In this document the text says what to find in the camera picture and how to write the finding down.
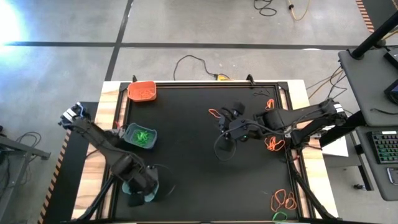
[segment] black cable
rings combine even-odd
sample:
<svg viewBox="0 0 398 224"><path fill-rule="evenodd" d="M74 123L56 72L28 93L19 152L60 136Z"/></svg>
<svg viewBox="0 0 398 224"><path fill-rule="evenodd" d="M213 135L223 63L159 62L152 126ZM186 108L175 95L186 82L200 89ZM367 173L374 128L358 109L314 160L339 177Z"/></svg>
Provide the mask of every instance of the black cable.
<svg viewBox="0 0 398 224"><path fill-rule="evenodd" d="M326 77L326 78L324 78L324 79L322 79L322 80L316 82L316 84L310 85L309 87L306 88L306 90L309 90L309 89L311 89L312 87L316 86L317 84L319 84L319 83L321 83L321 82L323 82L323 81L325 81L325 80L331 78L334 74L335 74L335 73L333 73L333 74L332 74L331 76L329 76L329 77Z"/></svg>
<svg viewBox="0 0 398 224"><path fill-rule="evenodd" d="M186 56L180 58L180 60L178 60L178 62L175 64L175 68L174 68L174 72L173 72L173 80L174 80L174 81L176 81L176 79L175 79L175 72L177 71L177 68L178 68L179 63L180 63L183 59L185 59L185 58L187 58L187 57L195 58L195 59L201 61L201 62L203 63L203 65L205 66L205 71L206 71L206 73L207 73L208 75L211 75L213 78L217 79L218 74L209 72L209 71L207 70L206 62L205 62L202 58L198 58L198 57L193 56L193 55L186 55Z"/></svg>
<svg viewBox="0 0 398 224"><path fill-rule="evenodd" d="M320 147L315 147L315 146L310 146L310 145L305 145L305 147L311 147L311 148L313 148L313 149L319 149L319 150L322 150L322 148L320 148Z"/></svg>
<svg viewBox="0 0 398 224"><path fill-rule="evenodd" d="M345 111L345 112L348 112L348 113L351 114L351 115L354 115L354 113L351 112L351 111L349 111L349 110L344 109L344 111Z"/></svg>
<svg viewBox="0 0 398 224"><path fill-rule="evenodd" d="M170 174L173 176L173 178L175 179L173 171L168 166L163 165L163 164L154 164L153 166L155 166L155 167L163 167L163 168L167 169L170 172ZM167 194L165 194L163 196L163 198L166 198L167 196L172 194L176 186L177 186L177 184L176 184L176 180L175 180L173 187L170 189L170 191Z"/></svg>
<svg viewBox="0 0 398 224"><path fill-rule="evenodd" d="M22 139L23 139L24 137L26 137L26 136L30 136L30 137L35 138L35 142L32 144L32 147L36 147L36 146L41 142L41 140L42 140L42 135L41 135L41 134L39 134L39 133L37 133L37 132L35 132L35 131L29 131L29 132L23 134L22 136L18 137L18 138L16 139L16 142L21 142Z"/></svg>
<svg viewBox="0 0 398 224"><path fill-rule="evenodd" d="M377 111L377 112L388 114L388 115L398 115L398 112L384 111L384 110L380 110L377 108L371 108L371 111Z"/></svg>
<svg viewBox="0 0 398 224"><path fill-rule="evenodd" d="M213 152L214 152L214 155L217 157L217 159L218 159L219 161L226 162L226 161L232 159L232 158L235 156L236 145L237 145L237 143L236 143L236 140L234 141L234 140L232 139L232 141L234 142L234 147L233 147L233 150L232 150L232 155L229 156L227 159L222 159L222 158L217 154L216 145L217 145L218 141L219 141L219 140L221 139L221 137L223 137L225 134L228 134L228 133L230 133L231 131L234 131L234 130L237 130L237 129L239 129L239 128L242 128L244 125L245 125L245 124L242 124L242 125L240 125L240 126L238 126L238 127L236 127L236 128L227 130L227 131L223 132L222 134L220 134L220 135L217 137L217 139L216 139L216 141L214 142L214 145L213 145Z"/></svg>
<svg viewBox="0 0 398 224"><path fill-rule="evenodd" d="M91 156L92 154L94 154L94 153L96 153L96 152L98 152L98 151L99 151L99 149L95 149L95 150L92 151L91 153L87 154L86 159L87 159L89 156Z"/></svg>
<svg viewBox="0 0 398 224"><path fill-rule="evenodd" d="M256 1L263 1L263 2L266 2L266 5L265 5L265 6L262 6L262 7L256 7ZM272 3L272 1L273 1L273 0L254 0L254 1L253 1L253 6L254 6L255 9L257 9L257 10L259 11L259 14L260 14L260 15L262 15L262 16L267 16L267 17L271 17L271 16L276 15L276 13L277 13L276 9L273 9L273 8L271 8L271 7L268 7L268 6ZM270 14L264 14L264 13L262 13L263 10L272 11L272 13L270 13Z"/></svg>
<svg viewBox="0 0 398 224"><path fill-rule="evenodd" d="M329 82L330 82L330 84L331 84L331 88L330 88L330 91L329 91L329 94L328 94L327 98L330 98L330 95L331 95L331 93L332 93L332 91L333 91L334 88L339 88L339 89L341 89L342 91L339 92L339 93L338 93L336 96L334 96L332 99L335 99L337 96L340 96L340 95L343 94L345 91L347 91L347 88L337 86L337 83L339 83L340 81L342 81L342 80L346 77L345 74L344 74L343 77L341 77L342 75L343 75L343 73L340 74L340 76L338 77L338 79L337 79L337 81L336 81L335 83L332 83L332 82L331 82L332 78L329 79Z"/></svg>

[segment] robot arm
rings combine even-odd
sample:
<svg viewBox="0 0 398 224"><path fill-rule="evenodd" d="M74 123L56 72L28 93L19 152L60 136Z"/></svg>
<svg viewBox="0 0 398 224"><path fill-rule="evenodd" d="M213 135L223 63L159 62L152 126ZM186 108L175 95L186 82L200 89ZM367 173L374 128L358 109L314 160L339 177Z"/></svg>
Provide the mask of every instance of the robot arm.
<svg viewBox="0 0 398 224"><path fill-rule="evenodd" d="M115 142L115 136L110 136L91 122L90 115L80 103L64 112L58 124L81 134L104 155L111 173L130 187L132 197L135 197L133 206L142 205L144 197L155 192L158 185L157 169L146 166L135 153L124 151L111 144Z"/></svg>
<svg viewBox="0 0 398 224"><path fill-rule="evenodd" d="M270 111L255 114L253 119L241 118L244 113L244 106L235 103L232 110L227 108L220 109L221 118L219 119L220 137L225 139L247 141L250 138L263 139L270 134L284 135L290 139L290 148L296 149L308 144L310 136L321 130L325 126L335 124L340 126L345 123L347 117L339 103L329 99L318 105L300 108L298 110L287 111L283 109L273 109ZM304 121L312 122L303 129L296 129L298 123ZM324 219L336 219L318 201L305 183L304 179L295 167L291 154L286 153L290 173L298 184L303 188L308 199Z"/></svg>

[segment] wooden board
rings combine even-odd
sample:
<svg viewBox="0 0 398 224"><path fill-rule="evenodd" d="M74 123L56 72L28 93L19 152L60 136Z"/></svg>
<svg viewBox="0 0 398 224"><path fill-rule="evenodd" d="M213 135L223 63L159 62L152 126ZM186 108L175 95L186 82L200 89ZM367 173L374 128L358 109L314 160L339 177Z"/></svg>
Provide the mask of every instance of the wooden board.
<svg viewBox="0 0 398 224"><path fill-rule="evenodd" d="M256 82L287 82L289 84L290 99L292 101L293 109L310 105L303 80L259 80ZM104 82L103 84L101 98L99 99L98 110L95 119L95 123L102 129L111 129L113 126L113 119L119 94L119 86L120 82ZM124 98L121 114L119 116L121 118L119 123L123 123L126 102L127 98ZM282 97L282 102L284 103L284 108L287 108L287 101L285 97ZM312 139L310 145L319 147L319 142ZM94 149L90 145L88 153L90 153L92 150ZM338 214L335 200L331 191L322 152L318 149L312 149L308 147L303 150L303 158L311 190L322 203L322 205L329 211L329 213L337 217ZM95 153L87 158L83 168L83 174L81 177L72 218L78 218L81 214L83 214L86 208L94 200L97 193L100 191L104 167L105 160L100 153ZM299 191L300 203L302 204L304 216L308 217L307 199L305 198L301 188L299 188ZM109 198L110 196L108 194L104 205L104 217L108 215Z"/></svg>

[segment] black tabletop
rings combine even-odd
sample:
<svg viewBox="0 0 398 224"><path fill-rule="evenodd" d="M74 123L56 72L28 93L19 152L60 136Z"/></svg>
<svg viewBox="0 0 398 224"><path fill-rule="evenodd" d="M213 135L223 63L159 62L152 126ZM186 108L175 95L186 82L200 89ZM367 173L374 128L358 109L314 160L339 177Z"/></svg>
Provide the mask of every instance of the black tabletop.
<svg viewBox="0 0 398 224"><path fill-rule="evenodd" d="M265 89L270 96L253 95ZM175 180L177 186L165 200L135 208L126 206L127 194L118 194L116 218L140 222L271 220L272 194L278 189L292 191L284 151L269 151L264 141L250 139L238 142L230 161L218 161L213 153L220 134L218 120L208 109L229 108L240 101L246 106L243 117L250 119L264 111L270 98L278 106L275 88L158 88L157 94L155 101L131 103L127 123L157 131L155 147L135 153L149 164L169 167L174 178L165 181ZM297 218L295 210L281 210L289 220Z"/></svg>
<svg viewBox="0 0 398 224"><path fill-rule="evenodd" d="M373 153L374 149L371 147L368 137L366 136L366 133L370 131L398 131L398 127L357 127L355 131L358 134L359 140L361 141L363 151L368 159L369 167L372 170L381 197L387 201L398 200L398 186L392 185L390 183L387 174L388 167L398 167L398 164L378 164Z"/></svg>
<svg viewBox="0 0 398 224"><path fill-rule="evenodd" d="M398 126L395 116L371 111L377 108L398 113L398 105L391 103L384 94L384 90L398 79L398 70L384 58L386 52L386 49L368 50L361 60L353 59L348 51L338 53L369 126Z"/></svg>

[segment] gray desk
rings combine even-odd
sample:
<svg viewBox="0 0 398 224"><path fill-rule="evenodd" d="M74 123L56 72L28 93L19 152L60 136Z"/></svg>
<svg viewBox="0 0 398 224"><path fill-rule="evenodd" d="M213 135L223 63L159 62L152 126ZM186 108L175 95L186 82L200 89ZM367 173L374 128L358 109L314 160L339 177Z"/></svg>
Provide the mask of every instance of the gray desk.
<svg viewBox="0 0 398 224"><path fill-rule="evenodd" d="M349 85L351 86L365 122L369 126L398 126L397 116L371 111L377 108L398 112L384 90L398 79L398 69L384 58L386 49L368 50L362 60L353 59L348 51L339 52Z"/></svg>

